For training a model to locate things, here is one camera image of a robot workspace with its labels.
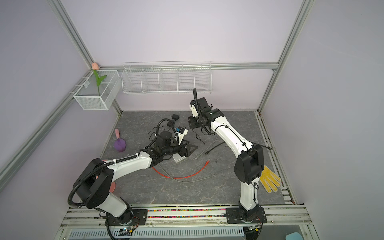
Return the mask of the white network switch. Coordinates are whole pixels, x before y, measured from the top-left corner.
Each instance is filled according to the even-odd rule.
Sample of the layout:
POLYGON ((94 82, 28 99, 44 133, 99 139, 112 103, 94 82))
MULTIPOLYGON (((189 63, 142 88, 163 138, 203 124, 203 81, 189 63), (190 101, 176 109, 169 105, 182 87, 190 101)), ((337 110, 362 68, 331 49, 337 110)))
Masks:
POLYGON ((179 154, 175 154, 172 156, 172 159, 176 162, 176 163, 179 163, 181 162, 182 160, 184 160, 186 157, 184 156, 180 156, 179 154))

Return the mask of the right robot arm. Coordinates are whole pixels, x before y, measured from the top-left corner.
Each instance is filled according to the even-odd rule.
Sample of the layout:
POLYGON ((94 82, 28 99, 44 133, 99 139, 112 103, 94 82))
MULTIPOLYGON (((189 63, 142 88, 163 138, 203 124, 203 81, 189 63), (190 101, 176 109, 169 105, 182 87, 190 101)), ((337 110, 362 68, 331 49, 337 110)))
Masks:
POLYGON ((244 211, 255 209, 259 203, 259 180, 265 168, 263 147, 244 138, 219 109, 213 109, 205 98, 198 98, 196 88, 193 89, 193 97, 190 128, 201 128, 203 133, 218 136, 227 144, 237 158, 234 172, 241 182, 240 208, 244 211))

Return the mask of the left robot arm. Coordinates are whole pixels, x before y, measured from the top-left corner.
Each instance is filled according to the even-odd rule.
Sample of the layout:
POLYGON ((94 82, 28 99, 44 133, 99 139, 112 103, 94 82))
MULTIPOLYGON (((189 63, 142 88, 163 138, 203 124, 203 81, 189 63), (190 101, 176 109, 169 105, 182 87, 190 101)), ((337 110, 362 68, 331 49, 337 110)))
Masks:
POLYGON ((68 196, 72 208, 86 207, 106 213, 121 225, 129 224, 133 217, 131 206, 110 192, 112 182, 136 172, 152 168, 161 163, 166 156, 189 157, 197 146, 184 140, 188 131, 184 128, 160 132, 156 126, 154 139, 134 155, 111 161, 93 159, 75 181, 68 196))

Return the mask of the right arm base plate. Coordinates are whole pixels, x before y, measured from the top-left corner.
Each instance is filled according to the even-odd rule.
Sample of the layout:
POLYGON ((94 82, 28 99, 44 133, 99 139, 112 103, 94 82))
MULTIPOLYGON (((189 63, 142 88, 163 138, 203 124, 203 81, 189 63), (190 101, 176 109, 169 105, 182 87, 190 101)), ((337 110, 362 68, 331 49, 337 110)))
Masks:
POLYGON ((240 207, 226 208, 224 216, 226 217, 228 224, 267 223, 265 210, 259 205, 251 210, 245 210, 240 207))

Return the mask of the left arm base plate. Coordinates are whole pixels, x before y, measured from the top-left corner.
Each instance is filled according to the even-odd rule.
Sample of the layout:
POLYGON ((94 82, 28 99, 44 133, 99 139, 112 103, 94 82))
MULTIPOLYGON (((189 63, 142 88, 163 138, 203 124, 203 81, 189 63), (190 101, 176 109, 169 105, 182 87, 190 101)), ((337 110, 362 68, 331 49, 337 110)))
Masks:
POLYGON ((133 209, 116 218, 106 215, 109 226, 143 226, 146 224, 148 209, 133 209))

